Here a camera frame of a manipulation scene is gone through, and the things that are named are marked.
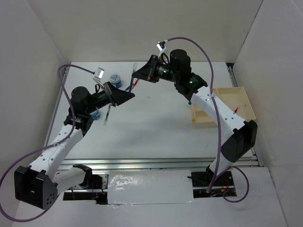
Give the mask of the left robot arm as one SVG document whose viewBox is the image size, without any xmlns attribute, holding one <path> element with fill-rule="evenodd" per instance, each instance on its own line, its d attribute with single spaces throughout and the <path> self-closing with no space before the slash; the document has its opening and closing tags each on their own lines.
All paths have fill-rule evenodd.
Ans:
<svg viewBox="0 0 303 227">
<path fill-rule="evenodd" d="M 73 186 L 91 187 L 97 177 L 90 167 L 75 164 L 62 174 L 57 172 L 58 167 L 87 134 L 94 122 L 93 111 L 109 104 L 119 106 L 134 97 L 134 93 L 120 90 L 109 82 L 104 83 L 102 91 L 94 94 L 85 87 L 76 87 L 71 92 L 69 114 L 50 148 L 27 167 L 19 166 L 15 170 L 16 199 L 47 210 L 63 191 Z"/>
</svg>

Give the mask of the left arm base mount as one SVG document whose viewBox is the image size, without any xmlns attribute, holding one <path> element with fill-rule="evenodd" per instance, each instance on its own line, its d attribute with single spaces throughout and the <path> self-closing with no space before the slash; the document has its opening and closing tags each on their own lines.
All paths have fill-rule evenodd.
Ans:
<svg viewBox="0 0 303 227">
<path fill-rule="evenodd" d="M 99 205 L 107 205 L 107 187 L 109 174 L 96 174 L 82 164 L 75 164 L 70 170 L 80 170 L 84 176 L 63 194 L 64 201 L 95 201 Z"/>
</svg>

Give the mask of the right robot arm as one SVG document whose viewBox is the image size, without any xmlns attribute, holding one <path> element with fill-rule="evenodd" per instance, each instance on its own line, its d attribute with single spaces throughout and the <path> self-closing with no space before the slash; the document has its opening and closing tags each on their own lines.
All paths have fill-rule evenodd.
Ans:
<svg viewBox="0 0 303 227">
<path fill-rule="evenodd" d="M 206 169 L 209 184 L 218 185 L 223 180 L 223 172 L 254 147 L 258 129 L 256 122 L 238 116 L 205 80 L 192 72 L 191 59 L 186 51 L 171 51 L 168 63 L 152 55 L 144 66 L 132 73 L 132 77 L 151 83 L 161 79 L 173 82 L 181 95 L 199 106 L 217 124 L 217 157 Z"/>
</svg>

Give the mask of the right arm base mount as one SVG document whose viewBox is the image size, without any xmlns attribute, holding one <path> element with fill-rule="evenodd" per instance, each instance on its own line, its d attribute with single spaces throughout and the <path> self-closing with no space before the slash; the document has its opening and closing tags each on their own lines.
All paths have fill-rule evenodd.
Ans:
<svg viewBox="0 0 303 227">
<path fill-rule="evenodd" d="M 231 171 L 227 171 L 223 176 L 219 177 L 212 186 L 209 193 L 206 192 L 210 183 L 207 179 L 206 172 L 192 172 L 188 179 L 192 181 L 194 198 L 210 198 L 222 197 L 226 192 L 226 197 L 235 197 L 236 191 L 234 189 L 234 181 Z"/>
</svg>

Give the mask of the purple gel pen clear cap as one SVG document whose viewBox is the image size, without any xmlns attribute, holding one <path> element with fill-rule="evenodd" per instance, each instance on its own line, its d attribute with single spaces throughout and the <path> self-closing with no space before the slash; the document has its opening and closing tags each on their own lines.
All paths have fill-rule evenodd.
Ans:
<svg viewBox="0 0 303 227">
<path fill-rule="evenodd" d="M 131 93 L 131 90 L 132 90 L 132 87 L 133 87 L 133 84 L 134 84 L 134 78 L 133 78 L 132 74 L 136 71 L 136 68 L 137 68 L 137 63 L 135 62 L 133 64 L 133 69 L 132 69 L 132 73 L 131 73 L 131 80 L 130 80 L 130 85 L 129 85 L 129 89 L 128 89 L 129 93 Z"/>
</svg>

